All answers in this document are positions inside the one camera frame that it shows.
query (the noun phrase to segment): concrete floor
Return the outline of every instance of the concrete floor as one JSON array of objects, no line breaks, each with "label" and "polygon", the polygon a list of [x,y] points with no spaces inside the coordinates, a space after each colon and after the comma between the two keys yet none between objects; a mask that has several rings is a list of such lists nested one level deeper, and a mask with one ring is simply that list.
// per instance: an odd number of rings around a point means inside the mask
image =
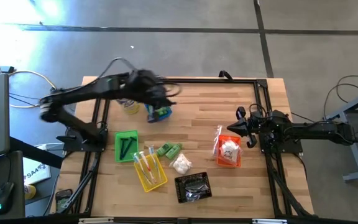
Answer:
[{"label": "concrete floor", "polygon": [[[257,29],[252,0],[43,0],[0,1],[0,22],[92,27],[193,27]],[[358,30],[358,1],[259,0],[266,29]],[[284,78],[291,110],[314,120],[323,116],[328,91],[339,78],[358,75],[358,35],[267,35],[274,77]],[[99,75],[122,56],[165,76],[266,77],[259,34],[152,32],[36,32],[0,27],[0,64],[34,70],[58,87]],[[121,72],[120,65],[111,73]],[[346,82],[358,85],[358,78]],[[11,92],[42,96],[38,77],[11,78]],[[357,89],[341,88],[345,99]],[[343,103],[333,95],[327,113]],[[38,109],[11,108],[11,135],[29,144],[56,142],[65,128],[38,119]],[[303,121],[294,117],[297,122]],[[358,181],[342,175],[357,167],[349,147],[303,141],[310,194],[317,215],[358,221]],[[44,205],[37,206],[43,211]],[[27,212],[27,215],[39,214]]]}]

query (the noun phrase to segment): green object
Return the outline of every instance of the green object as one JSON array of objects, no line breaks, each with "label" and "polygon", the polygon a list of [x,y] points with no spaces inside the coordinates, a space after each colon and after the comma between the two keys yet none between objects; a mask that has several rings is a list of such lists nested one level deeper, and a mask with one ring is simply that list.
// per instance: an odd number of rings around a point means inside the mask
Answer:
[{"label": "green object", "polygon": [[174,145],[165,156],[168,157],[168,159],[173,159],[180,151],[181,149],[181,143]]},{"label": "green object", "polygon": [[[136,141],[133,141],[132,144],[129,146],[129,149],[125,153],[125,155],[120,159],[121,149],[126,150],[126,147],[129,145],[129,141],[124,141],[124,146],[121,147],[122,141],[121,139],[129,139],[129,138],[136,138]],[[116,149],[116,162],[129,162],[134,160],[134,153],[139,152],[139,142],[137,140],[137,131],[120,131],[116,133],[116,142],[115,142],[115,149]]]},{"label": "green object", "polygon": [[167,142],[163,146],[161,146],[159,149],[157,149],[157,155],[163,156],[165,153],[167,153],[171,148],[173,144]]}]

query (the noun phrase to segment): black container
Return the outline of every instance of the black container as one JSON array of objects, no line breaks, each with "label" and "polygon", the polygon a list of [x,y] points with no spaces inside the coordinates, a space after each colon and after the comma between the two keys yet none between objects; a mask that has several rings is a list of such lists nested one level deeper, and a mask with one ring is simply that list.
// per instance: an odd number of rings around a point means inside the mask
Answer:
[{"label": "black container", "polygon": [[191,185],[192,183],[197,183],[199,181],[201,181],[203,184],[205,184],[208,187],[206,193],[203,194],[199,199],[212,197],[211,186],[209,185],[208,176],[206,172],[201,172],[198,174],[191,174],[191,175],[175,178],[175,187],[177,189],[177,196],[178,196],[179,203],[187,202],[185,186],[189,184]]}]

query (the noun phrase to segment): orange container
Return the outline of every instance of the orange container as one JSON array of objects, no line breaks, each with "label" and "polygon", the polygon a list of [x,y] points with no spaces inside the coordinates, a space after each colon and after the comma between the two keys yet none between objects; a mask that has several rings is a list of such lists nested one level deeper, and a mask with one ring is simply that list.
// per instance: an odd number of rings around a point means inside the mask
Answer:
[{"label": "orange container", "polygon": [[235,137],[235,136],[227,136],[227,135],[219,135],[218,137],[218,154],[216,156],[216,163],[219,166],[224,166],[224,167],[241,167],[241,151],[239,151],[239,155],[237,156],[237,164],[233,165],[230,164],[226,161],[224,161],[221,155],[221,147],[223,145],[224,141],[228,141],[228,140],[232,140],[234,141],[236,144],[238,144],[239,146],[241,146],[241,138],[240,137]]}]

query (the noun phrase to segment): computer mouse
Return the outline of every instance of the computer mouse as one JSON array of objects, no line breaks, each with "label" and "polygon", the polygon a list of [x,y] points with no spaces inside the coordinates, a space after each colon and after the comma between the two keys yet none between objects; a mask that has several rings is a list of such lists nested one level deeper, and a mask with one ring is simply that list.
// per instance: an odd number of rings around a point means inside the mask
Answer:
[{"label": "computer mouse", "polygon": [[0,215],[7,213],[12,207],[14,183],[6,182],[0,188]]}]

